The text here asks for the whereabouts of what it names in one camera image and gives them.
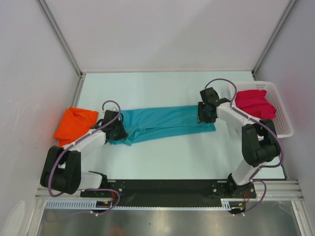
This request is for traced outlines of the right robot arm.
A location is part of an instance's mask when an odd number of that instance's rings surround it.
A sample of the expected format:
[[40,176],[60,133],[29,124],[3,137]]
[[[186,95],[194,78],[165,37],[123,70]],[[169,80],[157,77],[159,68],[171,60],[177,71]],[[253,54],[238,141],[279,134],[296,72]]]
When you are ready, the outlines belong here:
[[200,92],[198,121],[214,123],[221,119],[241,133],[242,161],[227,178],[227,192],[239,197],[266,163],[281,155],[281,147],[272,120],[258,120],[245,114],[227,98],[219,98],[211,87]]

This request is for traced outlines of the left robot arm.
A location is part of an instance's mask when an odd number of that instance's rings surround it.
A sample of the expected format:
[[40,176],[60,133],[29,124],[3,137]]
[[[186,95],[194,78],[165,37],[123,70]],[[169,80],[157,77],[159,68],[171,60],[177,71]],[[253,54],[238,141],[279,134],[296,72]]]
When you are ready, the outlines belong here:
[[104,111],[88,132],[69,145],[52,146],[47,153],[40,178],[40,185],[49,189],[52,197],[63,193],[91,189],[97,196],[108,193],[107,176],[96,171],[82,171],[82,160],[97,148],[127,137],[123,115],[113,109]]

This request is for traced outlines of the white plastic basket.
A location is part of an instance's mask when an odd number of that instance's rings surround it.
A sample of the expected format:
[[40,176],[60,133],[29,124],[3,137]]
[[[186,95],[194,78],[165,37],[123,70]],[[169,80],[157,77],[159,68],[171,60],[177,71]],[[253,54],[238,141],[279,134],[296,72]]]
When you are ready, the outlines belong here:
[[293,128],[289,119],[289,116],[286,112],[284,103],[281,99],[281,96],[278,92],[277,87],[271,82],[262,82],[262,81],[253,81],[253,82],[243,82],[243,83],[236,83],[233,87],[230,86],[230,94],[233,96],[237,94],[239,91],[244,90],[266,90],[266,99],[269,103],[271,103],[277,110],[276,117],[272,120],[275,131],[277,133],[277,137],[280,138],[287,138],[293,135]]

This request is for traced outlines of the orange t-shirt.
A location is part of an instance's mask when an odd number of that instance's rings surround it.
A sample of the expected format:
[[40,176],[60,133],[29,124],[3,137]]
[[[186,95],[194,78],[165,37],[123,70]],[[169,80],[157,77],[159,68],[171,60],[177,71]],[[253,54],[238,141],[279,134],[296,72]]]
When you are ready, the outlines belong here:
[[66,109],[54,134],[59,141],[58,146],[68,145],[85,135],[96,124],[97,118],[97,111],[74,107]]

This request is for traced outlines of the teal t-shirt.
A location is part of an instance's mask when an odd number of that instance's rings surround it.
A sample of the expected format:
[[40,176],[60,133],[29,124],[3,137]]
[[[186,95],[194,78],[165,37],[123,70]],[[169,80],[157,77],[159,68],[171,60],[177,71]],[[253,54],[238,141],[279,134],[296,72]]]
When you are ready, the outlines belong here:
[[150,140],[213,132],[213,123],[198,122],[196,105],[123,110],[123,126],[127,137],[112,145],[132,145]]

